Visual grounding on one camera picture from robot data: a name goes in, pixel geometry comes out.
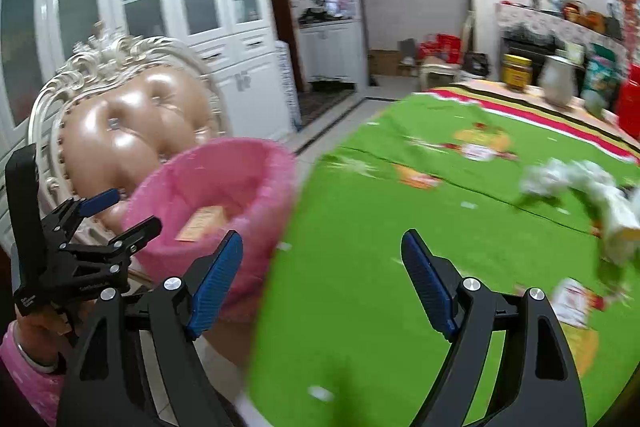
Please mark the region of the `pink sleeve forearm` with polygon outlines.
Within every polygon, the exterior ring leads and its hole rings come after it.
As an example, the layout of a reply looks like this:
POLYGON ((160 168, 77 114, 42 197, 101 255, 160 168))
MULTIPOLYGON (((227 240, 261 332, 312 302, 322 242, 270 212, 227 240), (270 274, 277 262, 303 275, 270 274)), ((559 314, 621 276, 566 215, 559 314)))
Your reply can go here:
POLYGON ((16 326, 17 321, 11 322, 2 338, 1 368, 10 389, 17 392, 17 401, 26 404, 29 416, 55 426, 64 375, 59 366, 40 366, 26 357, 15 338, 16 326))

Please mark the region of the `left hand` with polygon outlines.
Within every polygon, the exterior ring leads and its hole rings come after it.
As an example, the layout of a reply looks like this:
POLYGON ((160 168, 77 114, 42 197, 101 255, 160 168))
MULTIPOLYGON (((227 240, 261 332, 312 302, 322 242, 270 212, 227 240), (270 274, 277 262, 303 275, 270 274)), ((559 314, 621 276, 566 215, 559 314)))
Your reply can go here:
POLYGON ((81 333, 93 307, 94 300, 81 303, 75 326, 70 326, 66 318, 50 306, 26 317, 14 307, 15 320, 10 324, 3 344, 17 347, 18 356, 37 372, 64 375, 67 359, 73 351, 66 335, 71 331, 77 335, 81 333))

